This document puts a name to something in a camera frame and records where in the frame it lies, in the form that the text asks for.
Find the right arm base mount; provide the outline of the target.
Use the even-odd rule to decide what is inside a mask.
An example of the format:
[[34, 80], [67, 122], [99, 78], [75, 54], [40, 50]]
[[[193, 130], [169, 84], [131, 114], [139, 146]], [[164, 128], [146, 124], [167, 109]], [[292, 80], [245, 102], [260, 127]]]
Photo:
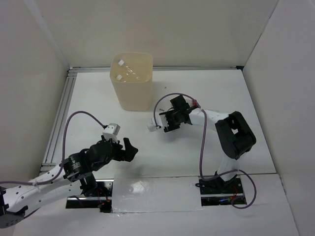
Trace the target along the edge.
[[200, 178], [195, 186], [200, 191], [203, 207], [231, 205], [233, 199], [236, 199], [234, 205], [247, 204], [242, 182], [238, 176], [227, 182], [221, 177], [212, 181], [204, 181]]

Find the clear bottle diagonal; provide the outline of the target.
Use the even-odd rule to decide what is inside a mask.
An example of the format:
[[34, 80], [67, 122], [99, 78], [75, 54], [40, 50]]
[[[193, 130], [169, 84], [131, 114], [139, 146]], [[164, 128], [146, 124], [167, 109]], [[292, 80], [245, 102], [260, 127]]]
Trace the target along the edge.
[[118, 61], [118, 66], [119, 66], [119, 74], [120, 75], [124, 75], [124, 74], [136, 74], [134, 70], [132, 70], [124, 60], [120, 59]]

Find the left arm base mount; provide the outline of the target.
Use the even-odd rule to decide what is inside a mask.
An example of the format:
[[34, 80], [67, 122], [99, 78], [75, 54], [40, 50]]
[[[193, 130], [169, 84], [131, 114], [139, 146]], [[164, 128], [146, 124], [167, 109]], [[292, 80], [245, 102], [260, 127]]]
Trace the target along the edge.
[[68, 197], [66, 209], [97, 209], [102, 213], [112, 212], [113, 179], [96, 179], [97, 187], [89, 195]]

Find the clear bottle white cap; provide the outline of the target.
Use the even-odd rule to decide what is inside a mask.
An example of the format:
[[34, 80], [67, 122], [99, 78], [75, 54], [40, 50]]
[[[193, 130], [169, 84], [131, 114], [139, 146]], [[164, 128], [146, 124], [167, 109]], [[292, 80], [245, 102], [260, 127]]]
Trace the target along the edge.
[[153, 124], [148, 124], [147, 128], [150, 132], [156, 132], [157, 131], [157, 127]]

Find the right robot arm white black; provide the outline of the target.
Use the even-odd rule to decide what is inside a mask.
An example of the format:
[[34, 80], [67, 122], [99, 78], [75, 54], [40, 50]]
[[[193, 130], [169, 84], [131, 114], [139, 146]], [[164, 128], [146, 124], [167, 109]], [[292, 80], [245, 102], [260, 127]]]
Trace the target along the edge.
[[[231, 180], [242, 172], [238, 163], [240, 157], [256, 144], [256, 137], [240, 112], [228, 114], [207, 110], [183, 93], [167, 94], [158, 100], [154, 106], [152, 124], [155, 130], [165, 133], [179, 129], [181, 124], [202, 126], [199, 174], [204, 181], [216, 179], [215, 188], [221, 193], [227, 192], [232, 186]], [[203, 155], [208, 128], [217, 133], [224, 158], [215, 175], [206, 178], [203, 175]]]

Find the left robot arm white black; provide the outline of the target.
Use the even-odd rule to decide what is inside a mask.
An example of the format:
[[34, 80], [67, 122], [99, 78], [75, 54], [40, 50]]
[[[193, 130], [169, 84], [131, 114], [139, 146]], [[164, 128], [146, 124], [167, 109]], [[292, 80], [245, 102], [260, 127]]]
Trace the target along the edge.
[[128, 138], [124, 144], [112, 140], [98, 141], [90, 148], [70, 155], [63, 168], [55, 167], [32, 179], [27, 185], [0, 189], [0, 227], [14, 226], [32, 212], [62, 198], [84, 195], [90, 197], [97, 191], [93, 173], [110, 161], [131, 162], [138, 149]]

